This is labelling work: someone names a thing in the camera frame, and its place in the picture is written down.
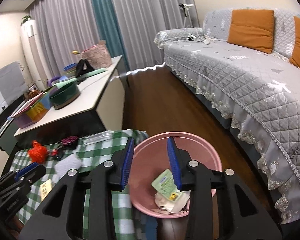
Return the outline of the gold tissue pack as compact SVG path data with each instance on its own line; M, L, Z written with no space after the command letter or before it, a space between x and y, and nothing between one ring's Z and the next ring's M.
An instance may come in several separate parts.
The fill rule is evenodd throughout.
M41 202L45 199L45 197L50 193L52 190L52 181L48 179L44 183L40 185L40 198Z

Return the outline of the green paper packet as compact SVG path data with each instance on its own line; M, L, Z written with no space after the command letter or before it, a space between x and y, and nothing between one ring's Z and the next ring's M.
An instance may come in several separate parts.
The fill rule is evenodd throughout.
M151 183L152 187L169 201L176 202L182 195L174 184L173 174L167 168Z

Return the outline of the white bubble wrap piece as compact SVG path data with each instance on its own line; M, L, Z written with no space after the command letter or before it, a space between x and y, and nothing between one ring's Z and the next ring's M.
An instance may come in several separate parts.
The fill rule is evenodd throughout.
M59 178L62 178L71 169L79 170L82 166L82 161L77 154L71 154L65 159L59 161L55 166L55 172Z

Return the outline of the white crumpled paper trash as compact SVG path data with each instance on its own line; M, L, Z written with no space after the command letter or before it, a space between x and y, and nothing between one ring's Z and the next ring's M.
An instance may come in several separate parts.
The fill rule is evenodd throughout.
M191 191L179 192L178 198L171 200L157 192L154 198L157 207L152 210L162 215L185 213L190 208L190 193Z

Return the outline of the black red snack wrapper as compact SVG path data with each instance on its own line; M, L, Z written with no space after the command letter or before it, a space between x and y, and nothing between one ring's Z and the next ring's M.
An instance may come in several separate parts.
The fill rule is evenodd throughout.
M53 160L57 160L57 161L61 160L63 155L64 155L64 150L60 147L53 149L49 154L49 156Z

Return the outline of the green white checkered cloth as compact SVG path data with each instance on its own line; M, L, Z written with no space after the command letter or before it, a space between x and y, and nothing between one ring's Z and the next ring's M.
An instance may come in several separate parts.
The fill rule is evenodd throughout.
M79 139L78 145L74 150L65 150L64 157L76 155L81 160L79 172L90 171L97 165L109 160L115 151L122 150L129 137L134 139L135 145L148 138L145 131L134 129L125 129L120 131L110 131L104 139L98 139L96 142L85 143L86 139ZM40 196L40 185L51 180L54 186L61 179L55 171L55 165L58 161L48 158L44 166L46 174L39 179L27 195L28 202L17 213L18 218L23 224L30 219L39 204L42 202ZM135 221L134 209L129 196L129 188L125 187L122 192L112 193L113 214L115 220L115 232L117 239L142 239L142 230L140 222Z

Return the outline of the tv cabinet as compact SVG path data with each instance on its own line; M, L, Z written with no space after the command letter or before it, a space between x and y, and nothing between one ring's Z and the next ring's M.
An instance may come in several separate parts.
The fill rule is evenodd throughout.
M20 96L7 106L0 114L0 150L11 155L17 144L14 134L18 126L14 122L12 115L24 104L24 96Z

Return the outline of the white top coffee table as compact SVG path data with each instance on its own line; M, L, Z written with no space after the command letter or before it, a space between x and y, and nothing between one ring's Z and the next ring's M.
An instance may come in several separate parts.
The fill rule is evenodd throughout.
M122 56L101 74L87 78L78 85L80 95L69 105L51 108L37 123L14 134L15 139L32 140L49 137L85 136L107 130L121 130L127 76Z

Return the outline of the light green tray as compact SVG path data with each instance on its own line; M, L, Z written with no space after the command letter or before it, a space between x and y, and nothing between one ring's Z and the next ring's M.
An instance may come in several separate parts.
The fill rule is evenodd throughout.
M106 70L107 70L106 68L100 68L100 69L94 70L92 72L88 72L87 74L80 75L79 77L72 77L72 78L66 79L64 81L58 82L55 84L55 86L57 88L61 88L62 86L66 85L68 83L71 83L71 82L80 83L89 77L104 73Z

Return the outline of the stack of coloured bowls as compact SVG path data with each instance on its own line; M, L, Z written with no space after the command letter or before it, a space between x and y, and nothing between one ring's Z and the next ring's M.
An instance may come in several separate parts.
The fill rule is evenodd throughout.
M63 68L63 73L66 77L73 77L76 74L77 63L72 63Z

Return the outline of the grey quilted sofa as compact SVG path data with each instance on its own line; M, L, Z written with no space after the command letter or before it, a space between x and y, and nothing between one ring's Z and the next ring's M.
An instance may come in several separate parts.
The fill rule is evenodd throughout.
M300 219L300 68L292 65L294 16L274 9L270 54L227 42L232 10L208 12L201 28L163 30L154 43L166 65L242 142L253 145L256 166L276 190L282 224Z

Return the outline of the black bowl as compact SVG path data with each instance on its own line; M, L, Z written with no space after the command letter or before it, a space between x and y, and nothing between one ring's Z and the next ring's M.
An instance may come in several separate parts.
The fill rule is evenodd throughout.
M86 59L80 59L76 65L75 77L93 72L95 69L90 65Z

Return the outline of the white standing air conditioner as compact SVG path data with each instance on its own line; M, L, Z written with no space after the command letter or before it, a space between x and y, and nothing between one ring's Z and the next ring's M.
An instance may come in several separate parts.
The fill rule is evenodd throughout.
M51 77L35 20L28 20L20 27L21 44L25 60L33 82L39 90L47 89L48 79Z

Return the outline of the grey curtain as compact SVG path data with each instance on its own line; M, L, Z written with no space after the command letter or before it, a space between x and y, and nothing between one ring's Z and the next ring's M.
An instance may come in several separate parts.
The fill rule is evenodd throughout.
M130 70L160 64L163 56L155 46L155 35L183 26L180 3L194 0L112 0ZM98 33L91 0L35 0L30 5L49 71L59 75L77 61L72 50L85 50L102 38ZM195 8L190 10L192 25L198 26Z

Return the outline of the orange cushion far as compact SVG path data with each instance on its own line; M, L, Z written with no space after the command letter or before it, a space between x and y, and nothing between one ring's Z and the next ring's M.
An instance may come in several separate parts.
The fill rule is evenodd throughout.
M274 11L234 9L227 42L270 54L274 44Z

